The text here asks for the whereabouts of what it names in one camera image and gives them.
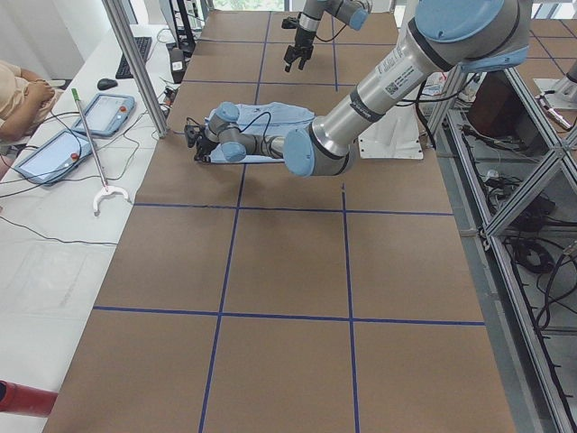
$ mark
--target black keyboard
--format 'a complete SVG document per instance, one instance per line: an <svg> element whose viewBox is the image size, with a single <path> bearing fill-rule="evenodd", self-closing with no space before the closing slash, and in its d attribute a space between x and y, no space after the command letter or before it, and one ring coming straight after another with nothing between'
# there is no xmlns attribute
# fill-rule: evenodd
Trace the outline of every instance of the black keyboard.
<svg viewBox="0 0 577 433"><path fill-rule="evenodd" d="M151 52L152 38L150 36L137 36L134 38L138 50L141 52L142 59L144 63L148 59L148 53ZM116 79L132 78L133 74L130 71L130 66L126 57L120 59L120 65L118 65L118 70L116 71Z"/></svg>

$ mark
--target computer mouse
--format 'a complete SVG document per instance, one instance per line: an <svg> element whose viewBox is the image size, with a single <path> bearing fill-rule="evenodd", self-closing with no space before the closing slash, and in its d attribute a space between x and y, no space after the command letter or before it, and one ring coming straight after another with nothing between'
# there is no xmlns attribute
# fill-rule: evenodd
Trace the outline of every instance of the computer mouse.
<svg viewBox="0 0 577 433"><path fill-rule="evenodd" d="M98 80L98 84L96 84L98 90L107 90L109 88L115 88L116 86L118 86L118 81L111 78L102 78Z"/></svg>

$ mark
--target white desk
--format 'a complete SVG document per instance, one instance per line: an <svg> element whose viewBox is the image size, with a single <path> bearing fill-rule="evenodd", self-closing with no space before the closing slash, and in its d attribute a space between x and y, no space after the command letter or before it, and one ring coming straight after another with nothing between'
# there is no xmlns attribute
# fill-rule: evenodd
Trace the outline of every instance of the white desk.
<svg viewBox="0 0 577 433"><path fill-rule="evenodd" d="M172 80L168 52L164 43L157 43L162 28L133 28L135 36L153 39L147 70L157 95L166 86L161 78ZM169 32L162 32L160 38L169 40ZM121 55L110 31L61 96L54 113L76 111L71 88L76 88L87 104L98 92L99 79L114 78ZM122 132L146 107L133 79L118 82L118 87L107 92L136 99L136 107ZM76 117L63 120L71 125ZM29 144L41 145L61 129L62 124L56 120L43 124ZM111 181L112 185L127 189L131 199L151 160L157 142L154 131L151 119L145 115L127 134L140 143L140 148L124 176ZM104 145L109 140L97 142ZM121 138L99 153L107 177L114 178L122 172L134 147L135 143ZM96 165L89 157L67 179L94 175ZM11 171L3 181L18 179L20 176ZM31 186L27 181L0 184L0 196ZM0 198L0 206L4 207L0 215L50 237L117 243L132 205L122 196L113 196L101 202L100 216L94 216L92 200L101 187L96 177ZM113 246L45 241L0 220L0 379L51 391L60 389L113 253ZM0 413L2 432L37 433L44 424L45 419Z"/></svg>

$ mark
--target blue joint cap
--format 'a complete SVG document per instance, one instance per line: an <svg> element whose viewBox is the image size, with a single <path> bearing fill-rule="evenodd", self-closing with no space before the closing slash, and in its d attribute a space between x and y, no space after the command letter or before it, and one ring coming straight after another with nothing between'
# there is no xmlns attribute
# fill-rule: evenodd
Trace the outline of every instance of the blue joint cap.
<svg viewBox="0 0 577 433"><path fill-rule="evenodd" d="M232 102L223 102L216 109L215 115L223 119L225 122L236 122L238 117L241 115L241 112L239 111L238 106Z"/></svg>
<svg viewBox="0 0 577 433"><path fill-rule="evenodd" d="M237 142L227 142L220 145L224 158L229 162L239 162L246 157L246 148Z"/></svg>
<svg viewBox="0 0 577 433"><path fill-rule="evenodd" d="M415 24L431 41L462 41L492 23L504 3L505 0L421 0Z"/></svg>
<svg viewBox="0 0 577 433"><path fill-rule="evenodd" d="M349 22L349 26L356 31L359 31L362 28L362 25L367 18L369 17L369 13L364 9L357 9L354 11L353 16L351 16L351 21Z"/></svg>
<svg viewBox="0 0 577 433"><path fill-rule="evenodd" d="M295 129L287 134L282 156L291 173L301 177L313 174L315 148L306 129Z"/></svg>
<svg viewBox="0 0 577 433"><path fill-rule="evenodd" d="M476 61L464 61L461 64L463 72L492 72L495 70L503 70L506 68L513 68L520 65L527 58L529 53L528 45L519 50L506 52L498 56L488 57Z"/></svg>

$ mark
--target red cylinder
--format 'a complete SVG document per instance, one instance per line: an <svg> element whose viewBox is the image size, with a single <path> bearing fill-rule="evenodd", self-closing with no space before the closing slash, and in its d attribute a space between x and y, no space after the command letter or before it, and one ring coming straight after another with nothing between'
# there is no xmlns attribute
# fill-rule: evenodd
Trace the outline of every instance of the red cylinder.
<svg viewBox="0 0 577 433"><path fill-rule="evenodd" d="M0 412L46 418L57 397L57 392L0 381Z"/></svg>

